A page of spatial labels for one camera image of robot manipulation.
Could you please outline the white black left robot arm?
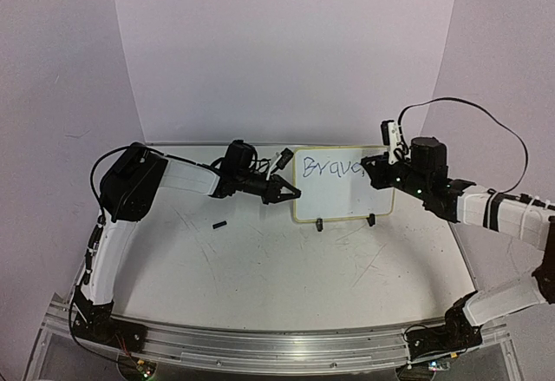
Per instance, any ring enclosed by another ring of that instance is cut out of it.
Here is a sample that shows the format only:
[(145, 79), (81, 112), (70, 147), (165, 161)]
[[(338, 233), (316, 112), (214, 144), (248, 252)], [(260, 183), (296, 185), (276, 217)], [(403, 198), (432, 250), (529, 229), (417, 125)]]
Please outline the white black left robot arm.
[(148, 214), (160, 188), (214, 199), (241, 192), (259, 197), (265, 205), (297, 200), (302, 192), (280, 175), (293, 158), (288, 148), (266, 168), (260, 166), (256, 148), (242, 140), (232, 141), (225, 154), (210, 164), (165, 154), (139, 142), (113, 153), (118, 157), (115, 163), (99, 183), (91, 185), (99, 216), (71, 299), (77, 314), (70, 317), (69, 329), (76, 340), (140, 352), (147, 328), (113, 317), (114, 285), (135, 225)]

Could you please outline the yellow framed small whiteboard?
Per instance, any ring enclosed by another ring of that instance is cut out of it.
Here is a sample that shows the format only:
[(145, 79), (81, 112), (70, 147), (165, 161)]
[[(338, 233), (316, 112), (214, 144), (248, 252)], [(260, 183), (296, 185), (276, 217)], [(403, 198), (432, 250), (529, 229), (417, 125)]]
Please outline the yellow framed small whiteboard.
[(382, 154), (383, 146), (299, 147), (294, 150), (293, 185), (298, 223), (364, 219), (393, 211), (395, 191), (371, 187), (362, 158)]

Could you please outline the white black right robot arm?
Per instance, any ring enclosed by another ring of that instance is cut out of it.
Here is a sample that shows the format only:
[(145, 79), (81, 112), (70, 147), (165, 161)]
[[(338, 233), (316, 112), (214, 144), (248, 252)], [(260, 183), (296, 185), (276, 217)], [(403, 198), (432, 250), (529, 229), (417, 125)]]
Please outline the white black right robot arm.
[(448, 175), (447, 148), (432, 137), (414, 138), (409, 154), (399, 148), (362, 158), (374, 189), (393, 188), (421, 201), (423, 208), (452, 224), (489, 233), (541, 253), (535, 269), (495, 287), (471, 292), (445, 312), (441, 325), (419, 325), (404, 335), (416, 361), (471, 350), (482, 343), (482, 328), (536, 305), (554, 302), (554, 205), (529, 194), (486, 189)]

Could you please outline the black marker cap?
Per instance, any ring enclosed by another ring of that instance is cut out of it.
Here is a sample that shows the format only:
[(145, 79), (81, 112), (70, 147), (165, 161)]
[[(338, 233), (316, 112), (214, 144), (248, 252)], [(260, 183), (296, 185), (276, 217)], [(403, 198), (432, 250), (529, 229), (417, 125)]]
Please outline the black marker cap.
[(212, 225), (212, 229), (213, 229), (213, 230), (216, 230), (216, 229), (219, 229), (219, 228), (221, 228), (221, 227), (225, 227), (225, 226), (227, 226), (227, 225), (228, 225), (227, 221), (226, 221), (226, 220), (223, 220), (223, 221), (220, 221), (220, 222), (218, 222), (218, 223), (213, 224), (213, 225)]

